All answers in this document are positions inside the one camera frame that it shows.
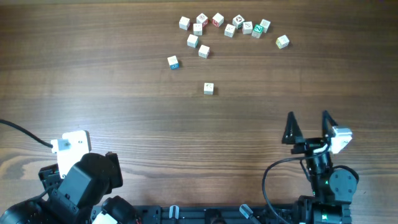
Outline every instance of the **wooden tabletop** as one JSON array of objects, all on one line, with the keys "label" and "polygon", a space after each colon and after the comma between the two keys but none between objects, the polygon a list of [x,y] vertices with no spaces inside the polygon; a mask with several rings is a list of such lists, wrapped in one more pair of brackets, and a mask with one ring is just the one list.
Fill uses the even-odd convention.
[{"label": "wooden tabletop", "polygon": [[[118,154],[133,205],[263,205],[262,175],[290,157],[287,113],[305,137],[328,110],[354,139],[335,165],[360,175],[354,223],[398,218],[398,5],[393,1],[231,1],[0,7],[0,118],[50,141],[87,130]],[[187,46],[181,16],[225,18]],[[232,18],[271,21],[260,39]],[[290,44],[279,50],[278,37]],[[178,70],[167,57],[176,55]],[[203,84],[214,83],[213,96]],[[51,150],[0,126],[0,212],[43,191]],[[311,195],[297,162],[270,172],[274,203]]]}]

